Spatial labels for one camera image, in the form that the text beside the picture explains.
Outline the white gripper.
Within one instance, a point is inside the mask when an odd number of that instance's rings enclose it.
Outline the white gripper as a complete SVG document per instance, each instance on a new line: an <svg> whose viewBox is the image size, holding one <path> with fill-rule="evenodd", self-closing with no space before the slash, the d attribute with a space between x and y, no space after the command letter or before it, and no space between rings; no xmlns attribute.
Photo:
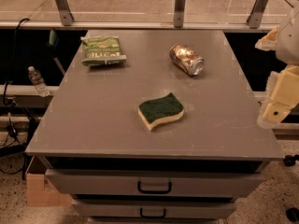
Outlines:
<svg viewBox="0 0 299 224"><path fill-rule="evenodd" d="M280 73L270 73L257 118L261 128L273 129L299 104L299 7L291 10L279 28L259 39L255 48L276 50L277 58L288 63Z"/></svg>

